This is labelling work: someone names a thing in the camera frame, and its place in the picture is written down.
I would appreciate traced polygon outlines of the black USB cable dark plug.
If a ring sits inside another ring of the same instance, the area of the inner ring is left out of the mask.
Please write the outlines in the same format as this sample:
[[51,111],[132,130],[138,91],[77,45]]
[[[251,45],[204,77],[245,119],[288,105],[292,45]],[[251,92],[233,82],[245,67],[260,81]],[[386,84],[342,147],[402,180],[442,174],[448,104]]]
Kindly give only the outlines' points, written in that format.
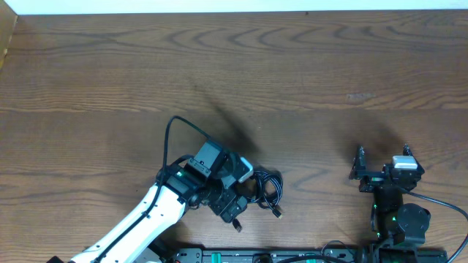
[[237,232],[241,232],[241,231],[242,231],[243,228],[242,228],[241,223],[240,223],[240,221],[239,221],[238,219],[235,218],[235,219],[233,220],[232,224],[233,224],[233,227],[235,228],[235,230],[236,230]]

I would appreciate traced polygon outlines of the black USB cable gold plug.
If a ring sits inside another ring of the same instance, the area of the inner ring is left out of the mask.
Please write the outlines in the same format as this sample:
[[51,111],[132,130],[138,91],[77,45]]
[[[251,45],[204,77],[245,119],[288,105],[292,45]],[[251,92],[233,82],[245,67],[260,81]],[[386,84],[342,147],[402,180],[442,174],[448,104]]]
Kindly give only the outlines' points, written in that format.
[[275,217],[281,218],[279,202],[283,196],[283,180],[279,173],[257,169],[249,178],[254,181],[254,192],[248,198],[249,203],[255,203],[264,210],[270,210]]

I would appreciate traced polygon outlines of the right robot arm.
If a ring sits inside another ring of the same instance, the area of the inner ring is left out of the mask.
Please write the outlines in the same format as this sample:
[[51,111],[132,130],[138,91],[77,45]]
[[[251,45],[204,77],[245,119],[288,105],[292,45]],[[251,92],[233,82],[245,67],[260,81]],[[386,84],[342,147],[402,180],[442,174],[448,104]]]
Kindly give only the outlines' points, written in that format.
[[359,191],[373,195],[371,230],[377,240],[357,252],[356,262],[419,261],[418,247],[426,241],[431,214],[405,203],[403,195],[411,193],[424,172],[408,145],[380,171],[367,169],[365,150],[357,148],[349,179],[359,180]]

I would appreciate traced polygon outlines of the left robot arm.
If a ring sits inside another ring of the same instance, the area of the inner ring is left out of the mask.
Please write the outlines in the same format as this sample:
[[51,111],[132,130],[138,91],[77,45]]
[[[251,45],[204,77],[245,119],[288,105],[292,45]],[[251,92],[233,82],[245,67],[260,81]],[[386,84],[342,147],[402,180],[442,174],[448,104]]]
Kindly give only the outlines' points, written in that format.
[[189,209],[208,206],[232,223],[248,201],[237,186],[250,178],[253,166],[238,153],[212,140],[194,156],[185,155],[159,171],[161,180],[102,239],[72,257],[72,262],[133,262]]

